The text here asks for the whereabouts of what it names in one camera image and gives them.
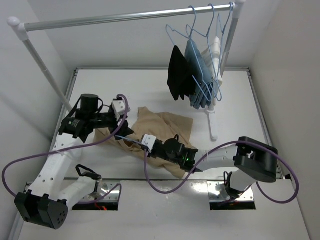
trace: white table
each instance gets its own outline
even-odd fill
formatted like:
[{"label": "white table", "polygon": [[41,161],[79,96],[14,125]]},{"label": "white table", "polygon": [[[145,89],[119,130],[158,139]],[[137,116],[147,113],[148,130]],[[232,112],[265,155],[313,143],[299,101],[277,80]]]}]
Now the white table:
[{"label": "white table", "polygon": [[[129,100],[128,122],[137,120],[137,108],[170,112],[194,119],[191,143],[209,150],[222,143],[248,136],[266,142],[254,95],[246,71],[226,71],[223,100],[216,108],[219,139],[211,142],[207,116],[190,108],[188,100],[174,101],[167,87],[167,70],[79,70],[70,84],[74,105],[80,94],[97,94],[109,104],[117,94]],[[87,142],[92,141],[93,134]],[[194,186],[201,180],[221,180],[223,171],[212,169],[196,173],[192,181],[168,195],[156,193],[145,179],[143,161],[113,146],[95,146],[83,152],[81,164],[106,179],[121,181],[123,192],[118,211],[70,211],[65,224],[52,230],[29,223],[23,225],[19,240],[308,240],[308,233],[297,200],[289,204],[270,202],[252,186],[256,210],[210,210],[208,193]],[[175,179],[164,169],[148,167],[150,177]],[[74,168],[66,175],[77,178]],[[179,181],[155,181],[160,189],[171,189]],[[285,200],[293,194],[290,180],[262,184],[268,195]]]},{"label": "white table", "polygon": [[[219,128],[218,141],[212,142],[209,135],[208,116],[205,111],[190,107],[189,99],[174,101],[167,86],[168,70],[79,70],[71,94],[73,106],[81,94],[98,95],[105,104],[110,104],[117,94],[124,94],[129,101],[131,112],[129,125],[138,119],[138,107],[148,107],[154,113],[169,112],[192,118],[193,127],[190,142],[201,150],[212,148],[247,136],[265,142],[257,106],[246,71],[226,71],[221,87],[223,100],[216,106]],[[94,133],[86,143],[92,142]],[[106,179],[144,180],[143,161],[111,145],[93,146],[83,150],[81,164],[97,171]],[[78,174],[72,165],[67,173],[69,178]],[[191,180],[222,180],[223,171],[236,168],[210,169],[195,173]],[[165,169],[148,167],[151,179],[176,179]]]}]

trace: gray wall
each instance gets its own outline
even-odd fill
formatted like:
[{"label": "gray wall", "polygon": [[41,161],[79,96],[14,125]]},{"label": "gray wall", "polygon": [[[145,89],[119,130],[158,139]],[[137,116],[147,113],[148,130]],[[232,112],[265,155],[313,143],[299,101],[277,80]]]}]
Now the gray wall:
[{"label": "gray wall", "polygon": [[299,177],[313,240],[320,239],[319,12],[318,0],[283,0],[251,65],[271,138]]},{"label": "gray wall", "polygon": [[[40,21],[63,20],[100,15],[126,14],[227,4],[228,0],[28,0]],[[234,44],[229,55],[229,66],[251,63],[258,43],[281,0],[247,0]],[[212,18],[210,13],[197,16],[196,29],[203,33]],[[139,21],[116,22],[92,26],[48,30],[53,46],[69,69],[81,66],[168,66],[173,49],[166,34],[166,24],[184,32],[185,25],[194,17],[177,16]],[[211,29],[215,35],[216,25]],[[186,39],[172,35],[184,52]],[[206,47],[204,38],[196,37],[200,50]]]},{"label": "gray wall", "polygon": [[[7,18],[36,22],[26,0],[4,1],[0,7],[0,170],[9,162],[49,150],[62,104]],[[29,34],[52,74],[66,90],[70,74],[45,32]],[[34,180],[45,159],[32,159],[8,169],[6,179],[17,193]],[[0,239],[8,239],[17,213],[14,198],[0,184]]]}]

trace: cable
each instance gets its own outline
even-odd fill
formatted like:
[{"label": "cable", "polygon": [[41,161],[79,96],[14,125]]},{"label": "cable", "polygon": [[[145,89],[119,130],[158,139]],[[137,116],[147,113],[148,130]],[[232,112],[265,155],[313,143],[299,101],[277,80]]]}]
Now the cable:
[{"label": "cable", "polygon": [[127,141],[129,141],[129,142],[132,142],[132,143],[135,143],[135,144],[139,144],[139,145],[141,145],[141,142],[138,142],[138,141],[133,140],[133,139],[131,139],[131,138],[127,138],[127,137],[119,136],[119,135],[115,135],[115,137],[117,137],[117,138],[121,138],[121,139],[127,140]]},{"label": "cable", "polygon": [[95,203],[101,201],[102,199],[104,199],[106,196],[108,196],[108,195],[109,195],[113,190],[115,190],[117,187],[120,187],[119,196],[118,196],[118,203],[119,203],[120,197],[121,197],[121,193],[122,193],[122,185],[121,185],[121,183],[118,183],[118,184],[115,185],[113,188],[111,188],[111,190],[108,191],[106,194],[104,194],[103,196],[98,197],[98,198],[95,199],[95,200],[92,200],[92,201],[80,201],[80,202],[78,202],[77,204],[81,204],[81,205],[84,205],[84,204],[95,204]]},{"label": "cable", "polygon": [[[121,129],[121,127],[123,126],[123,124],[125,123],[126,119],[127,119],[127,114],[128,114],[128,111],[129,111],[129,104],[128,104],[128,99],[126,98],[126,96],[124,96],[123,94],[118,94],[116,96],[117,98],[123,98],[124,101],[125,101],[125,111],[124,111],[124,115],[123,115],[123,118],[122,118],[122,121],[120,122],[119,126],[114,130],[113,133],[111,133],[109,136],[107,136],[106,138],[100,140],[100,141],[97,141],[97,142],[93,142],[93,143],[88,143],[88,144],[83,144],[83,145],[79,145],[79,146],[72,146],[72,147],[66,147],[66,148],[63,148],[63,149],[59,149],[58,151],[59,152],[66,152],[66,151],[70,151],[70,150],[74,150],[74,149],[82,149],[82,148],[88,148],[88,147],[92,147],[92,146],[96,146],[96,145],[99,145],[99,144],[102,144],[104,143],[105,141],[108,141],[109,139],[111,139],[114,135],[117,134],[117,132],[119,132],[119,130]],[[5,189],[13,196],[13,197],[16,197],[16,194],[9,188],[8,184],[7,184],[7,181],[6,181],[6,171],[7,169],[13,165],[13,164],[16,164],[16,163],[20,163],[20,162],[23,162],[25,160],[29,160],[29,159],[35,159],[35,158],[39,158],[39,157],[45,157],[45,156],[50,156],[50,155],[53,155],[53,154],[57,154],[56,151],[49,151],[49,152],[44,152],[44,153],[39,153],[39,154],[36,154],[36,155],[32,155],[32,156],[27,156],[27,157],[23,157],[23,158],[19,158],[17,160],[14,160],[12,162],[10,162],[9,164],[7,164],[4,169],[2,170],[2,175],[1,175],[1,178],[2,178],[2,182],[3,182],[3,185],[5,187]]]},{"label": "cable", "polygon": [[[228,146],[228,145],[234,145],[234,144],[246,144],[246,145],[249,145],[249,146],[252,146],[252,147],[255,147],[257,149],[260,149],[262,151],[265,151],[269,154],[271,154],[273,157],[277,158],[288,170],[289,172],[291,173],[291,175],[293,176],[293,179],[294,179],[294,182],[295,182],[295,191],[294,191],[294,194],[292,195],[292,197],[290,197],[288,200],[285,200],[285,201],[278,201],[278,200],[275,200],[269,196],[267,196],[265,194],[265,192],[261,189],[259,183],[257,182],[256,185],[258,187],[258,189],[261,191],[262,195],[264,195],[267,199],[269,199],[270,201],[274,202],[274,203],[277,203],[277,204],[287,204],[287,203],[290,203],[291,201],[293,201],[298,193],[299,193],[299,189],[300,189],[300,184],[299,184],[299,180],[298,180],[298,177],[297,175],[295,174],[294,170],[288,165],[288,163],[282,158],[280,157],[279,155],[277,155],[276,153],[274,153],[273,151],[263,147],[263,146],[260,146],[259,144],[256,144],[256,143],[253,143],[253,142],[248,142],[248,141],[230,141],[230,142],[227,142],[227,143],[224,143],[220,146],[217,146],[215,147],[214,149],[210,150],[208,152],[208,155],[212,154],[213,152],[217,151],[218,149],[221,149],[225,146]],[[179,188],[181,188],[185,183],[186,181],[188,180],[188,178],[191,176],[191,174],[194,172],[194,170],[197,168],[197,166],[207,157],[207,155],[204,155],[200,158],[200,160],[194,165],[194,167],[190,170],[190,172],[188,173],[188,175],[185,177],[185,179],[174,189],[171,189],[169,191],[161,191],[159,189],[157,189],[151,182],[150,178],[149,178],[149,175],[148,175],[148,171],[147,171],[147,158],[148,158],[148,153],[147,151],[145,150],[144,151],[144,163],[143,163],[143,167],[144,167],[144,174],[145,174],[145,178],[147,180],[147,182],[149,183],[149,185],[151,186],[151,188],[153,190],[155,190],[157,193],[160,193],[160,194],[171,194],[175,191],[177,191]]]}]

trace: white pipe connector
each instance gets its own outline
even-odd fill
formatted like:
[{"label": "white pipe connector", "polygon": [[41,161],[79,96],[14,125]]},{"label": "white pipe connector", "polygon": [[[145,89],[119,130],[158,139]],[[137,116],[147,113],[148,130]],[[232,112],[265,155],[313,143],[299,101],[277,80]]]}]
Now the white pipe connector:
[{"label": "white pipe connector", "polygon": [[241,11],[245,3],[246,3],[246,0],[235,0],[234,6],[233,6],[233,14],[232,14],[232,17],[234,19],[240,18]]},{"label": "white pipe connector", "polygon": [[25,24],[21,23],[17,17],[11,16],[7,19],[6,22],[13,29],[13,31],[15,32],[15,34],[18,36],[18,38],[21,41],[24,42],[29,39],[29,36],[28,36],[27,31],[25,29]]}]

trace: blue cloth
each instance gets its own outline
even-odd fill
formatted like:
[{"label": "blue cloth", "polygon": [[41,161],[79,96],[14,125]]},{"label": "blue cloth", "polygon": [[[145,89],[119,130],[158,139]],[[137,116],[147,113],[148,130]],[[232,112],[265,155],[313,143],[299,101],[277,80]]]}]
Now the blue cloth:
[{"label": "blue cloth", "polygon": [[[210,100],[211,99],[210,94],[212,93],[212,86],[214,84],[214,79],[210,73],[210,70],[207,68],[205,64],[205,61],[203,60],[201,53],[197,48],[196,43],[191,39],[189,39],[186,44],[184,57],[187,60],[187,62],[190,64],[192,71],[194,72],[194,77],[199,83],[202,91],[205,93],[205,96]],[[211,104],[211,101],[208,101],[206,99],[201,89],[196,84],[195,94],[189,96],[191,107],[197,110],[200,107],[204,109],[206,106],[209,106]]]}]

